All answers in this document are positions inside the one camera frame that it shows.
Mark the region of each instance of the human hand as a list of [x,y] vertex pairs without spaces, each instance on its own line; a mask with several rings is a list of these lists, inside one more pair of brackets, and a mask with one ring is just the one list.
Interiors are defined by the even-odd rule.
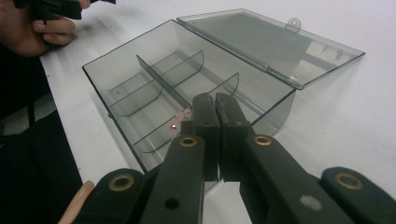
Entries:
[[[90,0],[79,0],[81,8],[88,8]],[[49,50],[44,40],[66,45],[73,40],[76,25],[67,18],[31,21],[29,7],[15,8],[12,0],[0,0],[0,43],[23,57],[41,55]]]
[[76,219],[79,210],[81,210],[82,205],[84,204],[87,197],[94,189],[94,184],[91,181],[85,182],[85,184],[79,189],[73,198],[72,202],[67,206],[66,211],[64,211],[64,215],[62,216],[59,224],[69,224]]

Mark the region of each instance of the dark clothing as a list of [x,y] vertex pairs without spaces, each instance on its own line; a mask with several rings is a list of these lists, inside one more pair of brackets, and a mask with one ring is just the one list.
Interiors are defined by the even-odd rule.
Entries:
[[[27,66],[27,59],[4,52],[9,56],[0,61],[0,116],[49,90],[41,63]],[[39,94],[26,90],[32,86]],[[81,185],[57,111],[0,147],[0,223],[57,223]]]

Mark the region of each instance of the open transparent lid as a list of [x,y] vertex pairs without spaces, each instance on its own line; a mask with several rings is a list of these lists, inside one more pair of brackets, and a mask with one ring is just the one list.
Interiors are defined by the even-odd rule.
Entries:
[[285,24],[244,9],[177,20],[299,90],[364,55],[360,50],[300,30],[297,19]]

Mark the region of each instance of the transparent plastic box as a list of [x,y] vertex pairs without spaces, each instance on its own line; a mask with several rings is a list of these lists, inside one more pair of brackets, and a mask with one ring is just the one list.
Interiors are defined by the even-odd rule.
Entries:
[[195,95],[232,95],[255,132],[272,135],[296,90],[364,54],[287,26],[244,9],[179,18],[83,69],[146,172]]

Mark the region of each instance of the white table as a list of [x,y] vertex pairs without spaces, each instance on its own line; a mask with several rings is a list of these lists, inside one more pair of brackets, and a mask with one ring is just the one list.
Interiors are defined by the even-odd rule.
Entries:
[[[246,8],[367,54],[303,91],[275,138],[313,175],[345,166],[396,198],[396,2],[286,0],[119,0],[95,3],[76,21],[77,38],[41,57],[83,181],[119,168],[139,170],[82,65],[181,16]],[[235,184],[205,196],[204,223],[249,223]]]

